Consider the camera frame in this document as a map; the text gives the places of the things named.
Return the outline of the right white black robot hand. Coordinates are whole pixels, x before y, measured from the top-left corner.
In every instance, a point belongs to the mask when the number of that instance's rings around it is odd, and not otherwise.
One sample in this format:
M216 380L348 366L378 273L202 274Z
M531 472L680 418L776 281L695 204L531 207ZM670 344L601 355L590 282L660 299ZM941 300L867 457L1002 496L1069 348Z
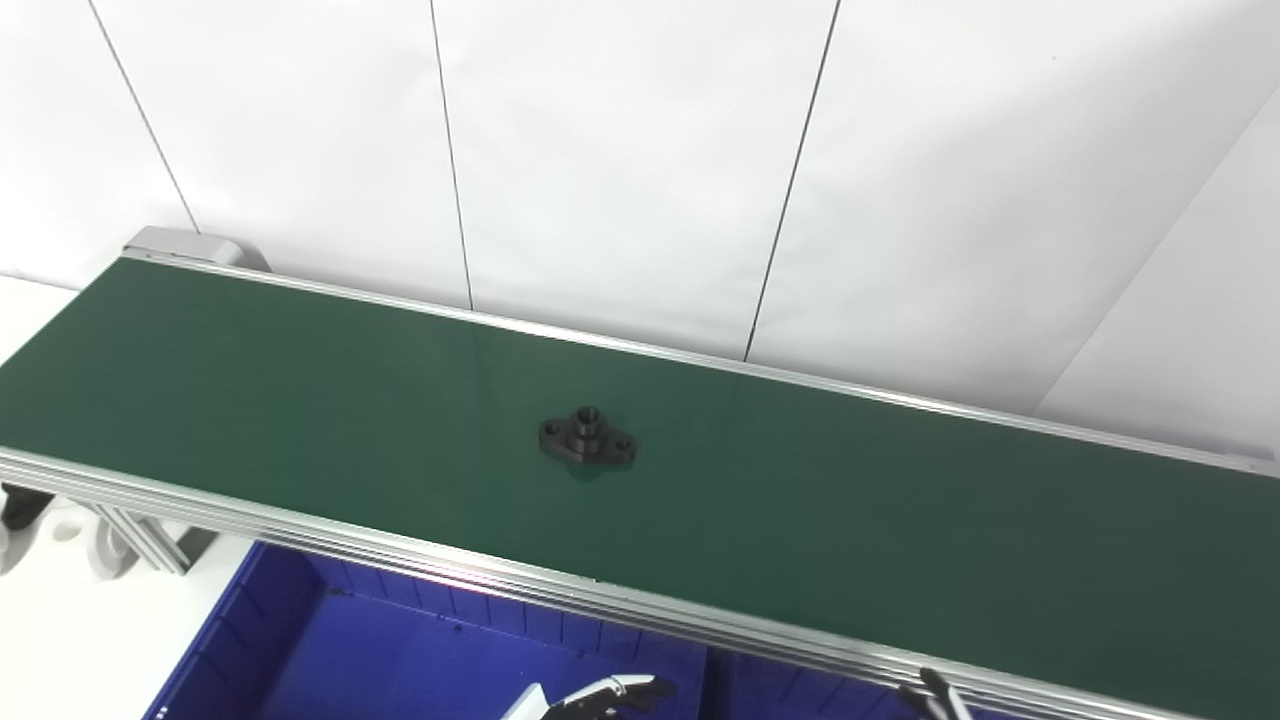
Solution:
M895 694L919 719L972 720L974 717L963 697L941 673L933 667L920 667L918 676L927 693L919 692L911 685L900 684Z

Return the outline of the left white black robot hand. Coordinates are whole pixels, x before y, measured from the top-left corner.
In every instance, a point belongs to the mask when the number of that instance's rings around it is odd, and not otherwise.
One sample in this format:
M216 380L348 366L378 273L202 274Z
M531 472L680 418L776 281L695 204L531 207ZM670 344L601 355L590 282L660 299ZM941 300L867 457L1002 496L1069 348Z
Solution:
M622 710L650 712L678 687L652 674L609 675L550 702L541 683L531 683L500 719L622 719Z

